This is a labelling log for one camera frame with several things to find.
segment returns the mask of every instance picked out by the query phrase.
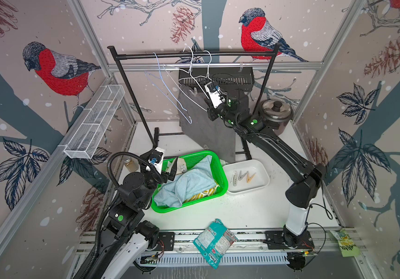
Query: teal plastic package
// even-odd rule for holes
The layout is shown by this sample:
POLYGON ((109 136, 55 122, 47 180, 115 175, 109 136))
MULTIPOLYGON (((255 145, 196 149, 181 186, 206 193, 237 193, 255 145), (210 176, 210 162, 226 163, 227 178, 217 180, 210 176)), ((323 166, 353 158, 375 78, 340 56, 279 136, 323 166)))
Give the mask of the teal plastic package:
POLYGON ((237 238, 234 234, 223 225, 220 219, 216 219, 194 240, 194 245, 208 264, 217 269, 220 259, 235 241, 237 238))

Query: white table surface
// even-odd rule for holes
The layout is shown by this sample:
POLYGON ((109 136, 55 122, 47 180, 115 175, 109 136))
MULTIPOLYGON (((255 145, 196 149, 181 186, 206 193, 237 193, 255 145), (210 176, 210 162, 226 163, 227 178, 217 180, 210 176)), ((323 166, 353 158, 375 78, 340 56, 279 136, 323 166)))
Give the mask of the white table surface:
MULTIPOLYGON (((148 122, 153 134, 155 127, 160 128, 160 133, 179 133, 181 127, 177 121, 148 122)), ((292 149, 304 155, 304 151, 296 137, 291 124, 288 124, 280 138, 292 149)), ((166 156, 178 156, 202 151, 203 148, 186 135, 162 136, 159 139, 159 147, 166 149, 166 156)), ((253 159, 259 160, 270 176, 270 184, 260 190, 241 195, 231 196, 224 194, 221 197, 210 199, 173 210, 169 213, 156 213, 151 208, 145 210, 143 220, 149 220, 161 230, 177 229, 205 229, 219 218, 229 229, 272 229, 285 225, 288 215, 289 201, 285 197, 285 191, 292 184, 286 172, 273 161, 265 152, 248 143, 253 159)), ((142 122, 136 127, 129 152, 141 155, 152 148, 152 143, 147 135, 142 122)), ((242 151, 242 143, 236 135, 236 151, 242 151)), ((236 161, 245 160, 244 154, 236 155, 236 161)), ((119 184, 129 174, 123 167, 119 184)), ((314 203, 322 205, 322 192, 319 189, 314 203)), ((315 206, 310 209, 308 222, 316 222, 323 227, 338 226, 335 218, 329 220, 323 208, 315 206)))

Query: pot lid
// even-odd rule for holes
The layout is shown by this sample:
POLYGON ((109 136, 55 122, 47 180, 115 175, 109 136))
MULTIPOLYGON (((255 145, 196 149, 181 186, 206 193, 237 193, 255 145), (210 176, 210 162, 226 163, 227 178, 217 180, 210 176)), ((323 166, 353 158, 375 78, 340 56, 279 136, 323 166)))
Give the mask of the pot lid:
POLYGON ((292 114, 292 107, 282 100, 271 99, 262 103, 260 113, 267 119, 283 120, 292 114))

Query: black mounting plate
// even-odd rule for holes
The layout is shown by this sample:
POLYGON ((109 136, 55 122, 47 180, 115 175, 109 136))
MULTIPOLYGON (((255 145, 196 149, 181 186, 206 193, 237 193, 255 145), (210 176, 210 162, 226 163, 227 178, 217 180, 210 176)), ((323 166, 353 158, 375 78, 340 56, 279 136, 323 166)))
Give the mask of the black mounting plate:
MULTIPOLYGON (((160 232, 158 236, 158 241, 161 240, 164 243, 164 251, 173 251, 175 242, 174 232, 160 232)), ((158 243, 157 247, 152 251, 163 251, 161 245, 158 243)))
MULTIPOLYGON (((265 243, 268 245, 269 250, 281 250, 281 249, 288 249, 283 244, 283 237, 282 237, 283 230, 273 230, 273 231, 265 231, 265 243)), ((298 240, 298 246, 296 249, 305 249, 310 250, 310 247, 315 248, 313 243, 313 239, 310 236, 309 231, 305 231, 298 240)))

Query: white wire hanger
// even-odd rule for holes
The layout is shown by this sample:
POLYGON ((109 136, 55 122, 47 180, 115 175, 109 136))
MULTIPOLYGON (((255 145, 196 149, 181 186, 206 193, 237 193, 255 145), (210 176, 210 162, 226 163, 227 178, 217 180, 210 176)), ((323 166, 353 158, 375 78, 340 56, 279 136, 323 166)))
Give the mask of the white wire hanger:
POLYGON ((183 49, 183 51, 185 51, 185 49, 186 49, 187 47, 191 50, 191 53, 192 53, 191 63, 190 63, 190 65, 189 65, 189 71, 186 71, 186 70, 184 70, 184 69, 181 69, 180 67, 175 67, 175 68, 177 68, 178 70, 182 70, 182 71, 185 72, 185 73, 188 73, 188 74, 191 76, 191 78, 192 78, 193 80, 195 80, 195 82, 197 83, 197 85, 200 87, 201 91, 203 91, 204 95, 205 95, 207 98, 209 98, 209 95, 204 91, 203 87, 198 83, 198 81, 196 80, 196 78, 198 78, 198 77, 204 77, 204 78, 210 79, 210 78, 209 78, 209 64, 211 64, 212 55, 211 55, 211 53, 210 53, 209 51, 207 51, 207 50, 204 50, 204 51, 203 51, 203 52, 209 53, 209 56, 211 57, 211 59, 209 60, 209 63, 208 63, 208 73, 207 73, 207 77, 205 77, 205 76, 203 76, 203 75, 200 75, 200 76, 198 76, 198 77, 193 77, 193 76, 192 76, 192 62, 193 62, 193 60, 194 60, 194 52, 192 51, 192 48, 191 48, 190 46, 185 46, 184 49, 183 49))
MULTIPOLYGON (((192 77, 196 82, 197 82, 196 79, 199 78, 199 77, 204 77, 204 78, 207 78, 207 79, 211 80, 211 78, 209 78, 209 65, 211 64, 211 61, 212 61, 212 55, 211 55, 211 53, 210 53, 209 51, 207 51, 207 50, 204 50, 203 52, 209 53, 210 60, 209 60, 209 63, 208 63, 208 71, 207 71, 206 76, 199 75, 199 76, 196 76, 196 77, 192 77)), ((186 95, 186 93, 180 88, 179 84, 178 84, 177 82, 174 81, 174 79, 173 79, 172 76, 169 74, 169 72, 167 71, 167 69, 165 68, 165 66, 167 66, 167 65, 166 65, 166 64, 163 64, 163 69, 166 71, 167 75, 169 75, 170 79, 177 85, 177 87, 178 87, 178 88, 180 89, 180 91, 184 94, 184 96, 186 96, 189 100, 191 100, 193 103, 195 103, 199 108, 201 108, 201 109, 203 109, 204 111, 207 112, 207 109, 203 108, 201 105, 199 105, 199 104, 196 103, 194 100, 192 100, 189 96, 186 95)), ((189 72, 187 72, 187 71, 184 70, 184 69, 181 69, 180 67, 175 67, 175 68, 177 68, 178 70, 183 70, 183 71, 185 71, 186 73, 189 73, 189 74, 192 76, 192 59, 191 59, 191 64, 190 64, 190 66, 189 66, 189 72)))
POLYGON ((172 95, 172 97, 174 97, 175 98, 175 100, 177 101, 177 103, 179 103, 180 104, 180 106, 181 106, 181 108, 184 110, 184 111, 186 111, 187 112, 187 109, 185 109, 184 107, 183 107, 183 105, 178 101, 178 99, 174 96, 174 94, 172 93, 172 91, 170 91, 170 89, 169 89, 169 87, 166 85, 166 83, 164 82, 164 79, 163 79, 163 76, 161 75, 161 67, 160 67, 160 62, 159 62, 159 60, 158 60, 158 56, 157 56, 157 54, 156 53, 153 53, 154 55, 155 55, 155 57, 157 58, 157 63, 158 63, 158 71, 159 71, 159 73, 160 73, 160 76, 159 77, 157 77, 156 75, 153 75, 153 74, 151 74, 151 73, 149 73, 149 72, 147 72, 147 71, 144 71, 144 75, 147 77, 147 79, 175 106, 175 108, 177 108, 177 110, 181 113, 181 115, 183 115, 184 116, 184 118, 187 120, 187 122, 189 123, 189 124, 192 124, 192 118, 191 118, 191 116, 189 116, 188 115, 188 117, 189 117, 189 119, 186 117, 186 115, 184 115, 184 113, 178 108, 178 106, 149 78, 149 76, 148 75, 151 75, 151 76, 153 76, 154 78, 156 78, 156 79, 159 79, 159 80, 161 80, 162 82, 163 82, 163 84, 164 84, 164 86, 166 87, 166 89, 169 91, 169 93, 172 95))

